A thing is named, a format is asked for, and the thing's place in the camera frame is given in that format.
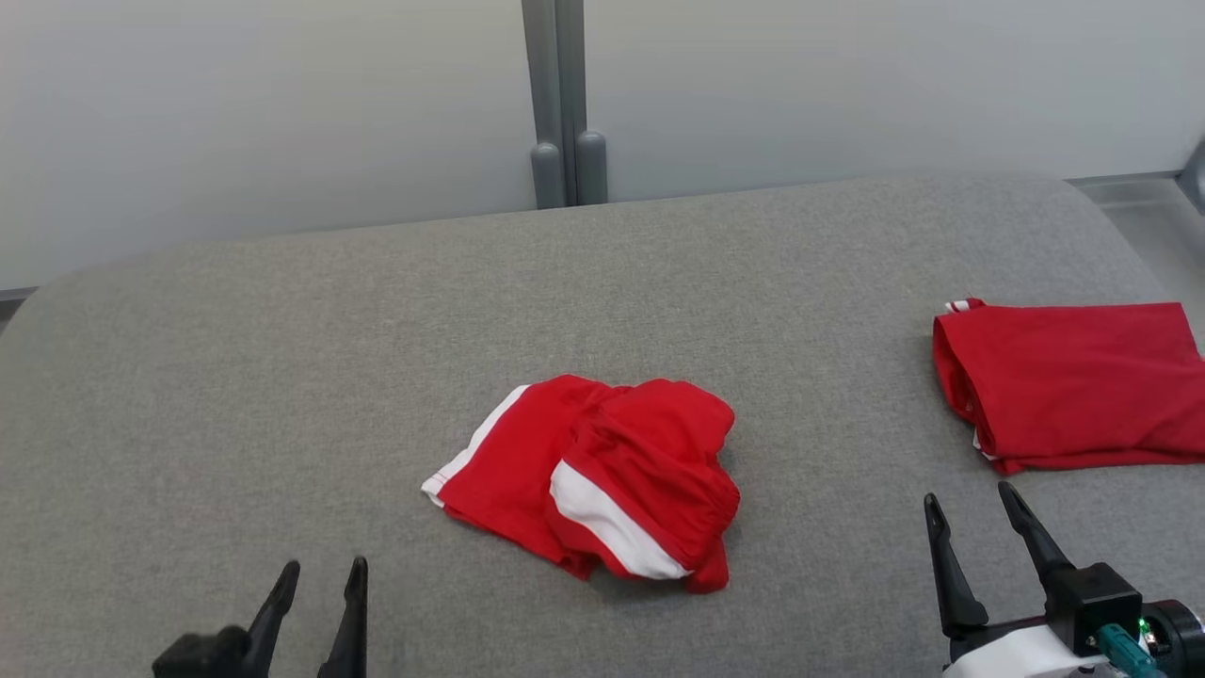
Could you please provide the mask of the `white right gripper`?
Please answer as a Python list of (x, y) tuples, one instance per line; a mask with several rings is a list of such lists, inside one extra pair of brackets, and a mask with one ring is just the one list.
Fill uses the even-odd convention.
[[(1009, 523), (1027, 546), (1038, 582), (1075, 570), (1050, 531), (1009, 481), (998, 482)], [(1098, 641), (1080, 627), (1009, 621), (988, 625), (984, 605), (972, 596), (951, 544), (952, 531), (937, 496), (923, 499), (941, 632), (951, 639), (951, 661), (941, 678), (1123, 678)]]

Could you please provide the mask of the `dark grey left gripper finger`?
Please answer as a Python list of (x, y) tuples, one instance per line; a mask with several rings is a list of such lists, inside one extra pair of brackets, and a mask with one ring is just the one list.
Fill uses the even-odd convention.
[(300, 564), (290, 559), (249, 626), (247, 678), (268, 678), (284, 617), (296, 596)]
[(343, 588), (345, 611), (317, 678), (368, 678), (368, 559), (353, 558)]

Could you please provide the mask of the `red white basketball jersey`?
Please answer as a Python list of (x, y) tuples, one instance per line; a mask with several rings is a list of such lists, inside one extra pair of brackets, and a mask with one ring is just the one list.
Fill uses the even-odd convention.
[(931, 356), (999, 474), (1205, 464), (1205, 356), (1178, 303), (959, 299), (934, 318)]

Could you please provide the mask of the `red shorts with white stripe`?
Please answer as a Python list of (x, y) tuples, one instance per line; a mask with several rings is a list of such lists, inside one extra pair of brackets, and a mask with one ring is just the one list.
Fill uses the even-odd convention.
[(735, 415), (687, 381), (558, 375), (516, 387), (422, 493), (447, 515), (588, 579), (725, 589), (741, 493), (719, 455)]

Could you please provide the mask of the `grey fabric sofa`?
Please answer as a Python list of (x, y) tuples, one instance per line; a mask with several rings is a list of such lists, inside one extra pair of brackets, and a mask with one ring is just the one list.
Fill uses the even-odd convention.
[[(0, 331), (0, 678), (151, 678), (301, 566), (315, 678), (368, 558), (374, 678), (937, 676), (923, 497), (991, 617), (1040, 613), (931, 322), (1172, 300), (1059, 179), (912, 175), (181, 246)], [(419, 487), (513, 387), (690, 381), (736, 413), (731, 584), (581, 582)]]

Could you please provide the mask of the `grey partition post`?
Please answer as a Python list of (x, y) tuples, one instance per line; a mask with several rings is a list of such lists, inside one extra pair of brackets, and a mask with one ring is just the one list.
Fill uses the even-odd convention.
[(584, 0), (521, 0), (537, 143), (537, 210), (609, 202), (607, 147), (588, 124)]

